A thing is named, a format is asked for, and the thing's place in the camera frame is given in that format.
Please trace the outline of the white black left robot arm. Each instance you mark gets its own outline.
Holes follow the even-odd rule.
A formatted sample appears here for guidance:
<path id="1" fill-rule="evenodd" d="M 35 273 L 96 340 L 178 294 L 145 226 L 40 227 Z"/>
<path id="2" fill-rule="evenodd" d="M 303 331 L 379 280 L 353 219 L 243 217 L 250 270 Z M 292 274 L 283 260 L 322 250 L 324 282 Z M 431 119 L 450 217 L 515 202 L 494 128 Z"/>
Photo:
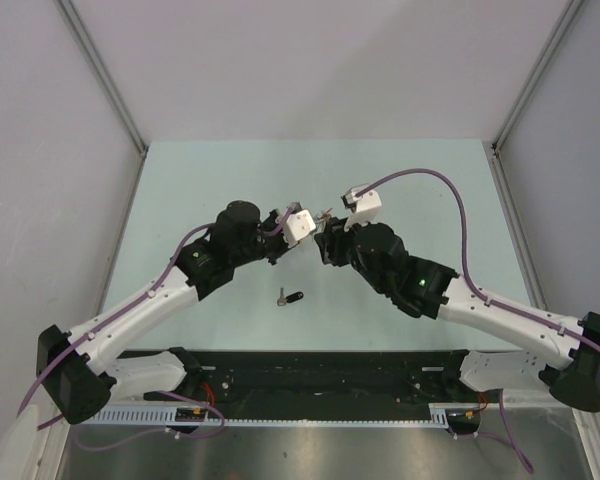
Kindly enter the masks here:
<path id="1" fill-rule="evenodd" d="M 126 348 L 161 322 L 199 304 L 231 282 L 236 269 L 266 260 L 270 264 L 297 247 L 316 225 L 308 210 L 291 203 L 266 219 L 258 207 L 237 200 L 212 223 L 188 232 L 164 270 L 117 306 L 63 330 L 51 325 L 37 340 L 36 379 L 23 407 L 43 389 L 58 409 L 46 427 L 64 420 L 83 423 L 110 401 L 166 391 L 194 397 L 201 376 L 182 348 L 140 359 L 124 359 Z"/>

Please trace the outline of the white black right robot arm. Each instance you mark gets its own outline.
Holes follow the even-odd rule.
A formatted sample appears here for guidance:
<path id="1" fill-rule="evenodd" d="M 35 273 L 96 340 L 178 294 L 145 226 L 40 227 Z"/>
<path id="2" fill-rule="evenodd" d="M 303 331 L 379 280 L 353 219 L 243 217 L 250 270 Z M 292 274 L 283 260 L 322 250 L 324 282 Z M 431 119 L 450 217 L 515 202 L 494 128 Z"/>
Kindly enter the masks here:
<path id="1" fill-rule="evenodd" d="M 600 315 L 543 311 L 488 292 L 454 269 L 412 256 L 386 224 L 348 227 L 334 218 L 315 236 L 322 261 L 353 268 L 404 314 L 468 326 L 520 349 L 520 355 L 466 354 L 443 373 L 453 401 L 475 391 L 545 390 L 577 410 L 600 412 Z"/>

